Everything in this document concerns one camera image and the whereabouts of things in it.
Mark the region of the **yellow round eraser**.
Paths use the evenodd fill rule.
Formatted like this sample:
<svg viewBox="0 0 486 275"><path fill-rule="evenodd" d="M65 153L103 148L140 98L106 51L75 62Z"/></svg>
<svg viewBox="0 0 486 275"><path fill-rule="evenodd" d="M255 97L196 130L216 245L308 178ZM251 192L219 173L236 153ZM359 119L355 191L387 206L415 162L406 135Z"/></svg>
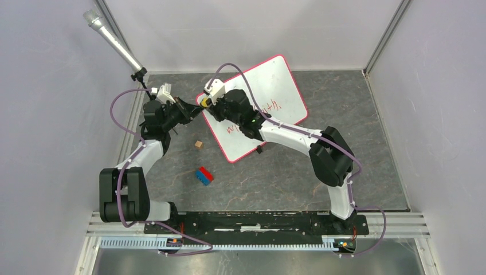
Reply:
<svg viewBox="0 0 486 275"><path fill-rule="evenodd" d="M211 98L206 97L200 102L200 106L203 108L209 108L212 105Z"/></svg>

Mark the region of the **pink framed whiteboard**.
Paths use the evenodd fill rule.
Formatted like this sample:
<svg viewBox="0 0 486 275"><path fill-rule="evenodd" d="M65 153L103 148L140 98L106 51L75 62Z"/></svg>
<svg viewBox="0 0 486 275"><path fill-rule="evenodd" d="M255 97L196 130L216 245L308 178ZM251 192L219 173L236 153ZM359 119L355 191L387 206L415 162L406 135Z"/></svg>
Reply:
<svg viewBox="0 0 486 275"><path fill-rule="evenodd" d="M265 113L285 123L299 124L308 115L307 105L297 86L285 57L276 55L244 72L256 102ZM236 124L217 122L208 112L202 112L224 157L235 163L264 144L248 139Z"/></svg>

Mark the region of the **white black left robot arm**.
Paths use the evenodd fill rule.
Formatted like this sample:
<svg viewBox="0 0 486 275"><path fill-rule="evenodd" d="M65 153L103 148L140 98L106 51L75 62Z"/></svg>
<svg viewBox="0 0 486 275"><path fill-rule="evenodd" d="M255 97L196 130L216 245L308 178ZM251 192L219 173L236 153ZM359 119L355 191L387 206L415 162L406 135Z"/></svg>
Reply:
<svg viewBox="0 0 486 275"><path fill-rule="evenodd" d="M174 103L152 100L143 105L144 121L136 150L99 175L100 217L103 222L139 222L149 218L151 202L145 176L170 146L170 131L188 124L203 108L176 97Z"/></svg>

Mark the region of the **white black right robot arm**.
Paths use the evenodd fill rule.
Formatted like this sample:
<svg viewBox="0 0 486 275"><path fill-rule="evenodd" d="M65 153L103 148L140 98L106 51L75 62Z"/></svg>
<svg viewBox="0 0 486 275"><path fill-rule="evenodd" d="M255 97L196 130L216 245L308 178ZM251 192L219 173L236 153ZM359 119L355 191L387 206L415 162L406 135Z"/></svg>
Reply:
<svg viewBox="0 0 486 275"><path fill-rule="evenodd" d="M356 210L346 187L354 154L337 129L327 127L322 131L280 122L256 110L242 89L205 91L205 95L200 105L216 121L231 121L248 139L279 144L309 157L315 176L328 188L332 229L345 234L354 227Z"/></svg>

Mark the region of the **red blue toy block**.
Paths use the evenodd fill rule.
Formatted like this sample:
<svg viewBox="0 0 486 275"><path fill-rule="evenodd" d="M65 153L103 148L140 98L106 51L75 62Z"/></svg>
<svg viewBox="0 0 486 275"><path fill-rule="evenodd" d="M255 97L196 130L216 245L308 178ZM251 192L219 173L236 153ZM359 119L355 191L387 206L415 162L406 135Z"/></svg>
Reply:
<svg viewBox="0 0 486 275"><path fill-rule="evenodd" d="M195 171L195 176L205 186L208 186L214 180L214 176L202 166Z"/></svg>

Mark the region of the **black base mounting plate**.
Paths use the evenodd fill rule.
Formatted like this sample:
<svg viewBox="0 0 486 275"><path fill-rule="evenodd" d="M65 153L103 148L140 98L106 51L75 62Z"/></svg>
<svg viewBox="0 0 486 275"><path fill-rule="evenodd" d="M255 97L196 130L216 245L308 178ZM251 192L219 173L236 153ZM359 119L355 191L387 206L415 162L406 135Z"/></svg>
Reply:
<svg viewBox="0 0 486 275"><path fill-rule="evenodd" d="M188 211L167 225L216 245L320 244L322 236L368 235L365 215L343 221L327 211Z"/></svg>

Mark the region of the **silver microphone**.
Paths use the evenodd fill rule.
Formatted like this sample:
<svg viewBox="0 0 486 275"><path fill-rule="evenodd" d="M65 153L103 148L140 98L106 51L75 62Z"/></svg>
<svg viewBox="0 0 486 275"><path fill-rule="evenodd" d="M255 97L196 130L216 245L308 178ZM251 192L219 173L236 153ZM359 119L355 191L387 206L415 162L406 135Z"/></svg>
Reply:
<svg viewBox="0 0 486 275"><path fill-rule="evenodd" d="M121 40L109 27L108 22L104 17L94 10L86 11L83 14L83 17L88 23L88 26L101 35L115 52L130 66L134 73L132 76L134 80L143 77L147 73L146 68L135 58L132 52L122 44Z"/></svg>

